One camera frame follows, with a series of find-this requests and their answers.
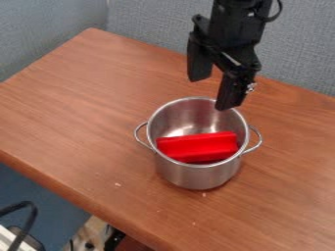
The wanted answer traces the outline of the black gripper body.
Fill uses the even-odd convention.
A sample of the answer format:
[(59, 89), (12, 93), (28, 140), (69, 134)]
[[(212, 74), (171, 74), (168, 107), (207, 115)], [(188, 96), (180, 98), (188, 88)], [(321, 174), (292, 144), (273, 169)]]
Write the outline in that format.
[(189, 36), (223, 72), (255, 76), (261, 69), (255, 45), (267, 23), (267, 0), (213, 0), (211, 17), (192, 17)]

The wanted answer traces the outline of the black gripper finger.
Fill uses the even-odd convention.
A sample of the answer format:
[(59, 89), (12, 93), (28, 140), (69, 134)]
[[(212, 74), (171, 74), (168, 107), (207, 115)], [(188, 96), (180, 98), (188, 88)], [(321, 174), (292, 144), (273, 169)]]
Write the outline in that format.
[(248, 93), (255, 89), (256, 83), (247, 77), (224, 75), (215, 108), (224, 111), (241, 105)]
[(188, 79), (195, 82), (208, 78), (212, 74), (212, 66), (213, 64), (205, 47), (189, 36), (187, 42)]

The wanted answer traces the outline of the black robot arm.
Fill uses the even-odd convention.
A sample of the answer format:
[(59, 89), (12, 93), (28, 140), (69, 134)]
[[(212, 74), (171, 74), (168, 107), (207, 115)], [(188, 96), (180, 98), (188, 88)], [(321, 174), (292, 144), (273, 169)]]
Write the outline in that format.
[(281, 0), (213, 0), (211, 17), (192, 17), (187, 42), (187, 75), (195, 82), (208, 78), (212, 68), (223, 72), (215, 107), (241, 105), (255, 88), (261, 64), (255, 54), (267, 23), (283, 11)]

